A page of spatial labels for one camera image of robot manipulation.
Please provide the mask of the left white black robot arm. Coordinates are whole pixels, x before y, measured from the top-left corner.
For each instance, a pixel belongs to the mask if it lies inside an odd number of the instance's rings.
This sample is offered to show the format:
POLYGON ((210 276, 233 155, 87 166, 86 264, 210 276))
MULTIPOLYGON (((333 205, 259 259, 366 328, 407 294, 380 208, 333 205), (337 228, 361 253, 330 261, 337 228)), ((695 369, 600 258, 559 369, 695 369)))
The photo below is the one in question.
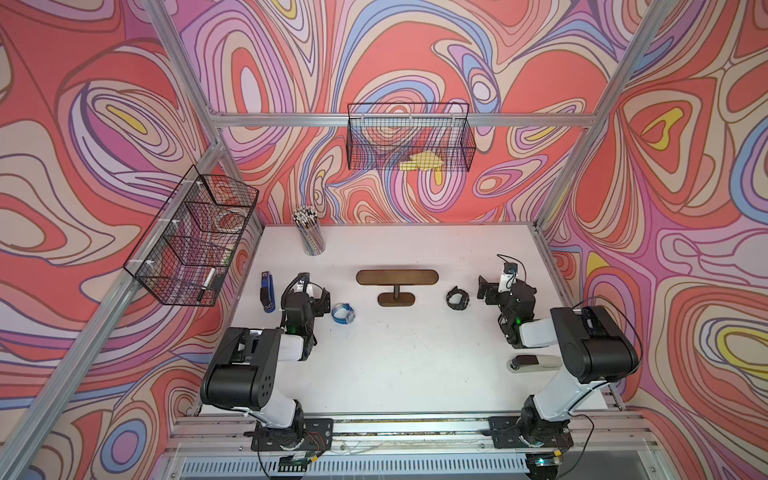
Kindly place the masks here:
POLYGON ((299 400, 277 387, 281 362, 303 362, 318 344, 315 321, 331 311, 330 293, 299 273, 280 297, 276 328, 230 327, 213 354, 200 388, 201 403, 254 418, 256 447, 305 448, 306 431, 299 400))

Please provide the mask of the blue transparent wrist watch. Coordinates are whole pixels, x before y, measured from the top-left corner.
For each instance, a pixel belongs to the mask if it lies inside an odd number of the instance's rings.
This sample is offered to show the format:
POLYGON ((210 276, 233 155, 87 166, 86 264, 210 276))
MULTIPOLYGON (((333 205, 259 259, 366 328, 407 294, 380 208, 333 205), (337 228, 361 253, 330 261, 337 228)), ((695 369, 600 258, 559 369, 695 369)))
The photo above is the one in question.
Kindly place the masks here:
POLYGON ((341 325, 348 325, 354 322, 356 313, 349 303, 338 303, 331 310, 333 320, 341 325))

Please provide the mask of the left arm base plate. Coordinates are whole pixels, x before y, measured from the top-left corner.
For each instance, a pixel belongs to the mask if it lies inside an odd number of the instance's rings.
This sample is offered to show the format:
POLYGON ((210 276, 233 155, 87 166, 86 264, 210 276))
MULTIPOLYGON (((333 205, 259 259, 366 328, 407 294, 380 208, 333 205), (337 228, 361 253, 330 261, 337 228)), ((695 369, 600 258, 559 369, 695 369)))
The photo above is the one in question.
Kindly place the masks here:
POLYGON ((332 447, 334 421, 331 418, 295 420, 284 429, 257 425, 251 433, 253 452, 310 452, 322 453, 332 447))

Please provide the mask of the black sport wrist watch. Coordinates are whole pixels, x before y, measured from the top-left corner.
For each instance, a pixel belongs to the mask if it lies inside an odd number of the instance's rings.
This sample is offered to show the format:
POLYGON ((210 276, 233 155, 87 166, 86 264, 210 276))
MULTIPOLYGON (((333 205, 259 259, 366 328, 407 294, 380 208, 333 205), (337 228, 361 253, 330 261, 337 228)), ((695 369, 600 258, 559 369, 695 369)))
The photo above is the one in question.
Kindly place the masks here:
POLYGON ((464 311, 470 303, 470 296, 458 286, 454 286, 448 291, 445 297, 447 306, 454 311, 464 311))

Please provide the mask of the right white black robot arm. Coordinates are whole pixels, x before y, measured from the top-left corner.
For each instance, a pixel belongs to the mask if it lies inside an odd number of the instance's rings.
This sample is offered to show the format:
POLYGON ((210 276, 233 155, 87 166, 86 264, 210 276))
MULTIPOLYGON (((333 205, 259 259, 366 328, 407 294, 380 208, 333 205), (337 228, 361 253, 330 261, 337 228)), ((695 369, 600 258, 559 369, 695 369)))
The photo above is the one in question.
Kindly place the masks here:
POLYGON ((602 306, 555 307, 536 318, 536 289, 509 274, 496 283, 478 278, 477 298, 499 308, 498 324, 507 343, 520 349, 556 346, 561 365, 547 385, 529 396, 519 417, 489 423, 485 432, 498 448, 538 448, 567 439, 573 410, 593 391, 633 374, 639 354, 602 306))

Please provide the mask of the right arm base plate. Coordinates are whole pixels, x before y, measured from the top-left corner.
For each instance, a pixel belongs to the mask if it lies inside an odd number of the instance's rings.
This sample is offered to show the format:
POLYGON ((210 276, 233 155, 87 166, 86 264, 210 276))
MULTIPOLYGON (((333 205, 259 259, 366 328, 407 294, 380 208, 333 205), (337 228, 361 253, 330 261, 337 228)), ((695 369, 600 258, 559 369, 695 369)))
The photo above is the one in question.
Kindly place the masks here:
POLYGON ((569 450, 573 445, 568 421, 522 420, 520 416, 492 416, 484 436, 496 449, 569 450))

